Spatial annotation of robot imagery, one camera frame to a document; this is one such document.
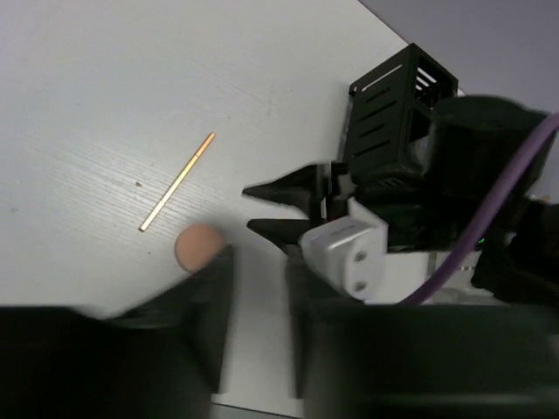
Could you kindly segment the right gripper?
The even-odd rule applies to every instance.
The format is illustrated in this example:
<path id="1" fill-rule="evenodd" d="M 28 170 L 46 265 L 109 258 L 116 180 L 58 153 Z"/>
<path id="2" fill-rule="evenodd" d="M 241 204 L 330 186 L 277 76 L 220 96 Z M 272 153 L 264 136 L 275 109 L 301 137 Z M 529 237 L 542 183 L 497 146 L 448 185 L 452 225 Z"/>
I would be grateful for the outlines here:
<path id="1" fill-rule="evenodd" d="M 307 219 L 252 219 L 247 228 L 286 253 L 312 228 L 349 214 L 349 200 L 388 224 L 390 252 L 427 251 L 431 246 L 429 204 L 418 182 L 381 177 L 356 181 L 346 163 L 326 161 L 297 168 L 273 181 L 245 187 L 244 196 L 309 208 Z"/>

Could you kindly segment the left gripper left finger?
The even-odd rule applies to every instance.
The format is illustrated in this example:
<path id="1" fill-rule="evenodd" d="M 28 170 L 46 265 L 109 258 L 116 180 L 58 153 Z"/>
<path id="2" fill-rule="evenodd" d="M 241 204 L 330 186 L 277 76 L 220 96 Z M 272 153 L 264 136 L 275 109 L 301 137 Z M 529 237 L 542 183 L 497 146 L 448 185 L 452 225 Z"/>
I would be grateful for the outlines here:
<path id="1" fill-rule="evenodd" d="M 207 418 L 220 387 L 234 250 L 111 319 L 1 310 L 4 418 Z"/>

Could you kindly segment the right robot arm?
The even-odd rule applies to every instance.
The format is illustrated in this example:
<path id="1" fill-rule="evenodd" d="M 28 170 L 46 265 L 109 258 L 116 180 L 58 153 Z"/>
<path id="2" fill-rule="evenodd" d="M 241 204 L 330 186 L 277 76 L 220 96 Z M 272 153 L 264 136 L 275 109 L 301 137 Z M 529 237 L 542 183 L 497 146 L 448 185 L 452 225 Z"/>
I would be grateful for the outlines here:
<path id="1" fill-rule="evenodd" d="M 339 161 L 243 191 L 303 218 L 248 227 L 365 303 L 424 303 L 478 251 L 475 288 L 557 307 L 558 208 L 527 196 L 557 130 L 556 115 L 494 96 L 356 93 Z"/>

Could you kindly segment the wooden stick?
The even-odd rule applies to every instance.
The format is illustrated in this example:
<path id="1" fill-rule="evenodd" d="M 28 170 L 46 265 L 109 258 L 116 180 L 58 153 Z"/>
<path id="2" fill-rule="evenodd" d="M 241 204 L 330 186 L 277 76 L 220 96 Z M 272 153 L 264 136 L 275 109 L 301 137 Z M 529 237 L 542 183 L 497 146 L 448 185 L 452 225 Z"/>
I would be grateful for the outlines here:
<path id="1" fill-rule="evenodd" d="M 145 232 L 148 227 L 154 222 L 158 217 L 162 209 L 165 207 L 169 199 L 175 194 L 176 190 L 183 183 L 189 172 L 196 166 L 197 162 L 200 160 L 201 156 L 205 153 L 209 145 L 216 138 L 215 133 L 209 133 L 209 135 L 204 139 L 201 145 L 198 147 L 197 151 L 190 157 L 183 169 L 178 173 L 175 180 L 169 185 L 165 193 L 162 195 L 160 200 L 157 202 L 155 207 L 150 211 L 148 216 L 145 218 L 143 223 L 139 226 L 138 230 L 140 232 Z"/>

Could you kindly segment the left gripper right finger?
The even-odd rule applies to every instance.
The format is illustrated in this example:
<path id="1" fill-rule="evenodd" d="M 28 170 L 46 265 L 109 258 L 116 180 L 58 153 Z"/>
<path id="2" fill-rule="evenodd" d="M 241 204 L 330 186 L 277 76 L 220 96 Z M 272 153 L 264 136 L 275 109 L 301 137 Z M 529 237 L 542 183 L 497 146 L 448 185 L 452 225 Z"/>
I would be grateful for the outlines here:
<path id="1" fill-rule="evenodd" d="M 558 318 L 525 306 L 366 305 L 289 251 L 306 418 L 555 418 Z"/>

